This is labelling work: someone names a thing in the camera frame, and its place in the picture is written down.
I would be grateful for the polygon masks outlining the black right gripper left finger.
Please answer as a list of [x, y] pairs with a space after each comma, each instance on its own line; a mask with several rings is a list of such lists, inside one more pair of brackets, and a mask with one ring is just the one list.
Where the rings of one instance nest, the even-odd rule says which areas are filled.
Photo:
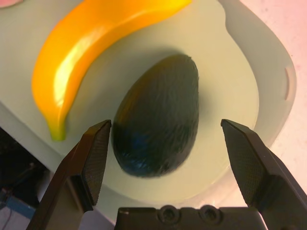
[[29, 230], [77, 230], [97, 204], [112, 123], [100, 122], [82, 135], [58, 166], [32, 217]]

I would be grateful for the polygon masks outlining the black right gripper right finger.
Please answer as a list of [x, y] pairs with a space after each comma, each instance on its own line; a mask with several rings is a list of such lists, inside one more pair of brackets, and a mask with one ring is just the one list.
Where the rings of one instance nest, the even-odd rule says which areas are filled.
[[221, 127], [247, 206], [257, 209], [270, 230], [305, 230], [307, 195], [285, 164], [247, 126], [223, 119]]

